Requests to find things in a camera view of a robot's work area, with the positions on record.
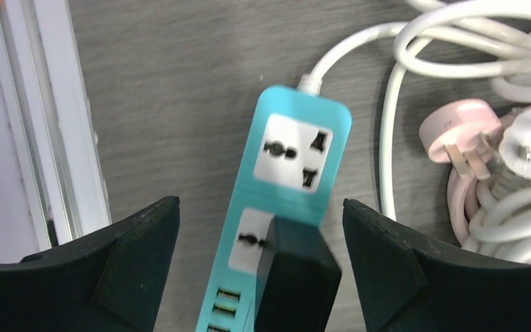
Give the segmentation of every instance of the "gray floor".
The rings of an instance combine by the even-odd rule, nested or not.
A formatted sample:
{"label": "gray floor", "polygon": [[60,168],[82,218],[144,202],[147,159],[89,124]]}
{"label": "gray floor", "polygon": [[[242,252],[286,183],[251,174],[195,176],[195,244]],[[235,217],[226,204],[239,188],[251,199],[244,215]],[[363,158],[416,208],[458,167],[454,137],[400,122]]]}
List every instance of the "gray floor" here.
{"label": "gray floor", "polygon": [[[259,93],[296,84],[355,31],[416,13],[400,0],[70,0],[113,219],[165,195],[181,198],[180,235],[157,331],[193,331]],[[448,46],[432,59],[480,59]],[[323,94],[354,122],[324,234],[344,268],[327,331],[364,330],[341,226],[341,202],[377,207],[377,130],[391,40],[344,58]],[[396,118],[400,221],[448,241],[444,184],[417,137],[423,118],[458,98],[491,98],[487,82],[410,74]]]}

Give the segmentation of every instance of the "cord strain relief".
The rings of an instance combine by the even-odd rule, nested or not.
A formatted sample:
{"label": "cord strain relief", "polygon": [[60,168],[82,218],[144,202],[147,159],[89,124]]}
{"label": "cord strain relief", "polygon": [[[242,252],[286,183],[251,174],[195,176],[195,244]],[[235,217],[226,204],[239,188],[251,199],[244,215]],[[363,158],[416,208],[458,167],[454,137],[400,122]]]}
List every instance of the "cord strain relief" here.
{"label": "cord strain relief", "polygon": [[314,78],[312,75],[302,75],[300,83],[298,83],[298,90],[311,95],[319,95],[322,85],[322,80]]}

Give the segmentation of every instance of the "plug prong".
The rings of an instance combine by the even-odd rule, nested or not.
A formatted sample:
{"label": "plug prong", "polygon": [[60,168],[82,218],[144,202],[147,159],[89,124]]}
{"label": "plug prong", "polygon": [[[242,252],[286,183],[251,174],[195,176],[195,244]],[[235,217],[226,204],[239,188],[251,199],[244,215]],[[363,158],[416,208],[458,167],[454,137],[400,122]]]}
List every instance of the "plug prong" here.
{"label": "plug prong", "polygon": [[451,159],[451,164],[453,164],[453,167],[455,167],[455,170],[457,171],[459,176],[463,179],[472,177],[473,171],[471,170],[469,165],[467,165],[465,157],[461,153],[461,151],[459,151],[457,145],[445,145],[445,149],[447,150],[447,154]]}
{"label": "plug prong", "polygon": [[520,145],[518,147],[518,155],[523,160],[530,161],[530,157],[531,157],[531,155],[530,155],[530,147],[527,146],[527,145]]}
{"label": "plug prong", "polygon": [[492,137],[489,133],[479,133],[479,139],[481,140],[481,143],[485,145],[485,147],[488,150],[495,150],[498,146],[499,141],[501,140],[500,137],[497,137],[499,135],[496,135],[496,137]]}
{"label": "plug prong", "polygon": [[464,155],[478,180],[485,180],[492,175],[477,150],[466,151]]}

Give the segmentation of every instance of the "teal power strip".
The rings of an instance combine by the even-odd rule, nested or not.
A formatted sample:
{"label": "teal power strip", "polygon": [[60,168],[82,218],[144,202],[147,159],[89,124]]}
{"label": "teal power strip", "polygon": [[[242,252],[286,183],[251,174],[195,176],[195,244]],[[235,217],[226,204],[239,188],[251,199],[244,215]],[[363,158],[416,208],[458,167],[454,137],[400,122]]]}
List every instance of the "teal power strip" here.
{"label": "teal power strip", "polygon": [[196,332],[254,332],[270,222],[280,216],[320,227],[350,130],[343,104],[284,86],[261,94]]}

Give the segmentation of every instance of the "white door frame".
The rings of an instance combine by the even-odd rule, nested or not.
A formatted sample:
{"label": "white door frame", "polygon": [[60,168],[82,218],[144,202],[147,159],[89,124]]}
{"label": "white door frame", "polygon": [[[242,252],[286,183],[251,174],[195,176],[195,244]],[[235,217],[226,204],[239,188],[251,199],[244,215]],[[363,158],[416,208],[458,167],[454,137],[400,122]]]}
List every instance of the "white door frame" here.
{"label": "white door frame", "polygon": [[0,0],[0,80],[40,250],[109,225],[67,0]]}

